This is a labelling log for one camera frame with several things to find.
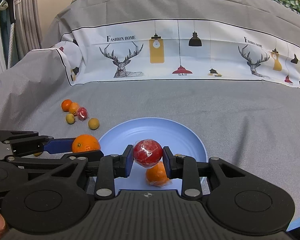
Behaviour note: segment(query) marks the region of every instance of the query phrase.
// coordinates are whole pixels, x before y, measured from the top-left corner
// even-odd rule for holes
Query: antler
[[[248,46],[248,44],[247,44],[245,47],[242,48],[242,51],[240,51],[240,48],[239,48],[239,46],[238,46],[238,50],[239,50],[241,56],[242,56],[243,58],[245,58],[246,60],[248,60],[248,62],[249,62],[250,64],[252,64],[251,58],[249,57],[250,52],[248,53],[247,56],[246,56],[246,54],[245,54],[245,52],[244,52],[244,49],[245,49],[247,46]]]
[[[103,56],[105,56],[107,58],[110,58],[114,61],[118,61],[118,58],[116,56],[114,56],[114,51],[112,51],[111,56],[110,56],[110,53],[107,52],[107,48],[109,47],[109,45],[110,45],[110,43],[108,44],[108,46],[106,46],[105,52],[102,52],[101,48],[99,47],[101,53],[103,54]]]
[[[267,53],[266,53],[266,57],[265,57],[265,58],[263,58],[263,55],[262,55],[262,53],[261,53],[261,59],[259,59],[259,60],[257,61],[256,65],[257,65],[257,64],[260,64],[260,63],[262,63],[262,62],[268,61],[269,58],[270,58],[270,56],[269,56]]]
[[[133,52],[133,54],[131,54],[131,50],[129,49],[129,55],[127,55],[127,57],[125,57],[123,63],[128,64],[130,62],[129,59],[131,59],[131,58],[135,57],[136,55],[138,55],[141,52],[142,48],[143,48],[143,44],[142,44],[141,49],[138,50],[138,45],[135,44],[133,41],[132,41],[132,43],[134,44],[134,46],[136,46],[136,50]]]

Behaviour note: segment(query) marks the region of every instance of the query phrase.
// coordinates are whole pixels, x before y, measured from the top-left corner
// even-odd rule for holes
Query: plastic-wrapped fruit
[[[141,166],[151,168],[161,160],[162,147],[154,140],[142,140],[133,148],[133,158]]]
[[[163,162],[159,162],[155,166],[146,171],[146,181],[148,184],[163,187],[171,184],[164,169]]]
[[[69,113],[73,114],[73,115],[77,115],[77,110],[80,108],[79,104],[76,102],[73,102],[70,106],[69,106]]]
[[[83,121],[88,118],[88,111],[84,107],[79,107],[77,110],[78,118]]]

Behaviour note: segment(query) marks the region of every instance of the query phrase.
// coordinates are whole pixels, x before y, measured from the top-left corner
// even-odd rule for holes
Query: gray bedsheet
[[[45,46],[81,26],[160,17],[220,20],[300,46],[300,16],[270,0],[78,0],[56,17]],[[60,103],[66,98],[100,119],[100,128],[91,131],[85,122],[65,123]],[[295,201],[295,218],[300,217],[300,89],[218,80],[71,87],[55,49],[31,51],[0,75],[0,129],[36,130],[55,138],[91,133],[100,138],[113,126],[138,117],[163,117],[186,125],[201,138],[208,157],[219,156],[285,189]]]

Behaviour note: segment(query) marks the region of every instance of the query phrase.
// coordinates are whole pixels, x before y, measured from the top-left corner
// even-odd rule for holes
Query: deer head illustration
[[[142,48],[143,48],[143,44],[141,46],[141,49],[138,49],[138,46],[132,41],[132,43],[136,46],[136,50],[131,53],[131,50],[129,49],[129,54],[125,57],[124,61],[119,61],[118,58],[114,55],[114,51],[112,50],[112,53],[110,55],[110,53],[107,52],[107,48],[109,47],[110,43],[108,44],[108,46],[106,46],[106,48],[104,49],[104,52],[101,50],[101,48],[99,47],[101,53],[103,54],[103,56],[112,59],[113,64],[115,64],[118,68],[117,68],[117,72],[114,75],[114,78],[122,78],[122,77],[139,77],[139,76],[143,76],[144,74],[142,72],[130,72],[130,71],[126,71],[126,65],[128,65],[131,62],[131,58],[137,56]]]
[[[266,62],[269,60],[270,56],[266,53],[265,58],[263,58],[263,55],[261,54],[261,59],[258,59],[256,63],[252,63],[251,58],[249,57],[250,52],[248,53],[248,55],[245,54],[244,49],[247,47],[248,45],[246,45],[244,48],[242,48],[242,51],[240,51],[240,48],[238,46],[239,52],[241,54],[241,56],[247,60],[247,64],[250,67],[251,70],[251,74],[258,76],[258,77],[266,77],[264,75],[261,75],[257,72],[256,68],[261,66],[262,62]]]

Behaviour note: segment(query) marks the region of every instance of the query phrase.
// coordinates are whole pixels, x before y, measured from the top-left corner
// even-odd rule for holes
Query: mandarin orange
[[[88,152],[100,149],[101,147],[99,141],[90,134],[79,135],[72,143],[73,153]]]
[[[77,110],[80,108],[79,104],[76,102],[73,102],[70,106],[69,106],[69,113],[73,114],[73,115],[77,115]]]
[[[157,187],[163,187],[169,182],[163,162],[158,162],[155,166],[146,170],[146,181],[148,184]]]
[[[62,102],[61,104],[61,109],[64,111],[64,112],[68,112],[69,111],[69,107],[70,105],[72,104],[72,101],[70,99],[66,99]]]

